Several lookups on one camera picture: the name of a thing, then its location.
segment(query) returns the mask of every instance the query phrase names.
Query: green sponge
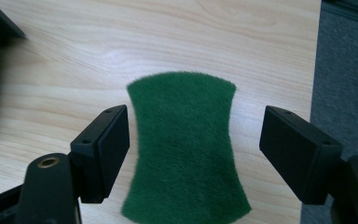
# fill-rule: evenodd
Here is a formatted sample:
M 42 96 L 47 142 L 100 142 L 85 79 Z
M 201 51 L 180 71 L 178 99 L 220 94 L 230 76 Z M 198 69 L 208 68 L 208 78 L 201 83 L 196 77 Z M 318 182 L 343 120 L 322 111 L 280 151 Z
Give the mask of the green sponge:
M 150 224 L 230 223 L 246 215 L 228 135 L 235 85 L 177 72 L 139 79 L 128 92 L 139 160 L 122 214 Z

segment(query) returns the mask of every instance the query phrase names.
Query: wooden table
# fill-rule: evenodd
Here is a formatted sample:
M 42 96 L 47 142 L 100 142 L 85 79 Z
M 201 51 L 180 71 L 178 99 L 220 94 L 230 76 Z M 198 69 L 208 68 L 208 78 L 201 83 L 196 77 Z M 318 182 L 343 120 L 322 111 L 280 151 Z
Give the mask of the wooden table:
M 27 34 L 0 50 L 0 192 L 32 160 L 69 152 L 104 109 L 129 107 L 131 148 L 103 204 L 83 223 L 120 214 L 137 160 L 126 85 L 166 71 L 199 71 L 237 85 L 230 136 L 252 212 L 237 223 L 298 223 L 300 201 L 260 152 L 266 105 L 310 116 L 320 1 L 0 0 Z

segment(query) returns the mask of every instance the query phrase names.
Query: scouring pad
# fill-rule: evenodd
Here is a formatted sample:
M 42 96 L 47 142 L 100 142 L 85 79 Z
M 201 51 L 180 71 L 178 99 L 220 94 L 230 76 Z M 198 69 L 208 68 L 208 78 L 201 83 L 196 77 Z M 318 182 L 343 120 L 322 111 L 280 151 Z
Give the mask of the scouring pad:
M 139 159 L 122 214 L 144 224 L 230 223 L 251 210 L 228 135 L 235 85 L 201 73 L 128 86 Z

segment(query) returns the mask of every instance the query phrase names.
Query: gray carpet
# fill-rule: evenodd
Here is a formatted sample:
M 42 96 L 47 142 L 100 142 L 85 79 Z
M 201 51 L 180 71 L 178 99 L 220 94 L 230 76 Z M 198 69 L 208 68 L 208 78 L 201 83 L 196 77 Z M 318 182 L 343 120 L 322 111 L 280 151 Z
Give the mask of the gray carpet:
M 358 154 L 358 21 L 321 13 L 310 122 Z M 303 205 L 301 224 L 332 223 L 330 207 Z

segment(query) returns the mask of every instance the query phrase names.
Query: wood grain surface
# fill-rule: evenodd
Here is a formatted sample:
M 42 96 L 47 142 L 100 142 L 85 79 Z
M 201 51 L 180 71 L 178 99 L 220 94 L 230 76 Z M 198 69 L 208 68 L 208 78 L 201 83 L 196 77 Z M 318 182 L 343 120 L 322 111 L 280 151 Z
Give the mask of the wood grain surface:
M 260 152 L 266 105 L 310 116 L 320 1 L 0 0 L 27 35 L 0 49 L 0 192 L 27 165 L 69 143 L 103 110 L 129 107 L 131 148 L 111 196 L 81 204 L 83 223 L 120 214 L 137 161 L 126 85 L 167 71 L 199 71 L 237 85 L 230 137 L 253 207 L 236 223 L 298 223 L 300 201 Z

